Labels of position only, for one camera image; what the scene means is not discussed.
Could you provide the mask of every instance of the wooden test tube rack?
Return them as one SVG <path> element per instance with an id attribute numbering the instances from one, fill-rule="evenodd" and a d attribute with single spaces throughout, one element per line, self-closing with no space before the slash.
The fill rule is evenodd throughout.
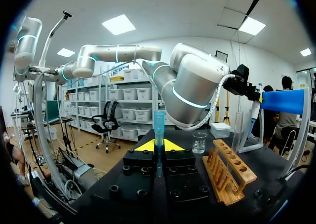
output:
<path id="1" fill-rule="evenodd" d="M 257 176 L 252 170 L 231 150 L 223 140 L 213 140 L 216 151 L 210 149 L 209 155 L 204 156 L 203 162 L 211 180 L 213 190 L 218 202 L 223 201 L 226 206 L 236 203 L 243 199 L 245 195 L 242 193 L 246 184 L 253 182 Z M 232 177 L 227 166 L 224 164 L 220 156 L 220 152 L 227 160 L 229 166 L 240 179 L 240 185 Z"/>

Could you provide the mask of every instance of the ceiling light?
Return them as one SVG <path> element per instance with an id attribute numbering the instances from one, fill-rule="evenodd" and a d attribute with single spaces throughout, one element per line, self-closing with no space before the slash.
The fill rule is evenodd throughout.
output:
<path id="1" fill-rule="evenodd" d="M 305 57 L 305 56 L 311 55 L 312 53 L 311 53 L 311 50 L 307 48 L 305 50 L 302 50 L 301 54 Z"/>
<path id="2" fill-rule="evenodd" d="M 64 57 L 70 57 L 73 54 L 74 54 L 73 51 L 67 50 L 65 48 L 62 48 L 60 51 L 57 52 L 57 55 L 61 55 L 61 56 L 64 56 Z"/>
<path id="3" fill-rule="evenodd" d="M 119 35 L 136 29 L 125 14 L 105 21 L 102 25 L 113 35 Z"/>
<path id="4" fill-rule="evenodd" d="M 266 25 L 253 19 L 250 17 L 247 17 L 247 19 L 244 21 L 244 23 L 239 28 L 239 31 L 249 33 L 252 35 L 257 35 Z"/>

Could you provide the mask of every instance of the office chair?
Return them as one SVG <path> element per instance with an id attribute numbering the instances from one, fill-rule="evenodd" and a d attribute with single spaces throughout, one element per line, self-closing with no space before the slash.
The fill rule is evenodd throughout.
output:
<path id="1" fill-rule="evenodd" d="M 103 134 L 104 138 L 102 139 L 102 142 L 99 142 L 97 146 L 95 147 L 96 149 L 99 149 L 100 144 L 105 144 L 105 152 L 109 152 L 109 144 L 115 144 L 118 146 L 118 149 L 120 149 L 120 145 L 114 141 L 111 141 L 110 137 L 110 132 L 112 130 L 116 130 L 119 127 L 119 124 L 117 120 L 115 119 L 115 109 L 118 105 L 118 102 L 116 101 L 111 101 L 107 102 L 104 106 L 103 109 L 103 114 L 100 115 L 94 115 L 91 119 L 95 124 L 91 126 L 92 129 L 97 131 L 100 134 Z M 102 118 L 102 124 L 103 127 L 97 124 L 97 122 L 94 120 L 94 118 Z"/>
<path id="2" fill-rule="evenodd" d="M 269 148 L 273 150 L 274 147 L 279 149 L 279 155 L 284 156 L 285 152 L 291 151 L 293 149 L 293 143 L 297 139 L 298 132 L 300 128 L 289 126 L 281 130 L 282 139 L 279 139 L 274 134 Z"/>

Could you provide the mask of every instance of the wooden floor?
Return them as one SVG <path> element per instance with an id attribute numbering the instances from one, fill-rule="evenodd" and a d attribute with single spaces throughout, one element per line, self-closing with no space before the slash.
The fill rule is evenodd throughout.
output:
<path id="1" fill-rule="evenodd" d="M 53 127 L 56 128 L 57 130 L 57 137 L 59 141 L 62 144 L 64 144 L 62 140 L 61 126 L 54 125 Z M 136 142 L 126 141 L 126 140 L 117 140 L 117 142 L 120 144 L 121 149 L 118 149 L 118 147 L 115 145 L 109 145 L 109 153 L 105 153 L 104 145 L 100 145 L 99 149 L 95 148 L 97 143 L 102 141 L 99 135 L 88 133 L 85 131 L 78 131 L 78 129 L 72 128 L 72 131 L 73 131 L 73 139 L 72 139 L 71 128 L 68 125 L 67 125 L 67 130 L 68 130 L 69 140 L 71 141 L 71 144 L 72 144 L 72 149 L 74 149 L 74 144 L 75 144 L 78 150 L 78 156 L 81 159 L 83 159 L 86 163 L 93 164 L 94 168 L 105 171 L 105 172 L 108 172 L 109 170 L 111 170 L 111 168 L 114 167 L 115 164 L 117 164 L 117 162 L 123 158 L 127 150 L 131 149 L 136 144 Z M 14 134 L 14 129 L 8 128 L 7 132 L 9 135 Z M 38 138 L 35 138 L 35 140 L 37 143 L 39 153 L 41 153 Z M 10 142 L 14 145 L 18 144 L 16 138 L 12 138 Z M 36 146 L 34 145 L 33 139 L 32 139 L 32 144 L 35 150 L 37 150 Z M 29 140 L 25 140 L 23 142 L 23 147 L 27 156 L 27 160 L 29 160 L 31 164 L 32 170 L 40 171 L 35 161 L 33 161 L 34 156 L 32 156 L 32 150 L 31 150 Z M 54 150 L 58 149 L 59 147 L 65 150 L 65 148 L 62 145 L 60 145 L 58 140 L 54 140 L 53 141 Z M 11 163 L 11 166 L 14 172 L 18 174 L 19 173 L 18 166 L 14 165 L 13 163 Z M 45 168 L 45 165 L 42 166 L 42 168 L 45 174 L 49 174 L 49 170 Z M 95 170 L 95 173 L 97 173 L 97 177 L 100 178 L 104 175 L 104 172 L 102 171 Z M 33 194 L 30 187 L 25 187 L 25 191 L 28 193 L 28 195 L 31 198 L 33 198 Z"/>

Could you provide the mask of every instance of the blue test tube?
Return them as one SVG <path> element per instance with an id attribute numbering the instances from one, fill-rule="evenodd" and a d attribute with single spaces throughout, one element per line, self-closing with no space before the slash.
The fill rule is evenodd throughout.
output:
<path id="1" fill-rule="evenodd" d="M 164 111 L 154 111 L 155 145 L 157 150 L 157 174 L 162 176 L 162 146 L 164 134 Z"/>

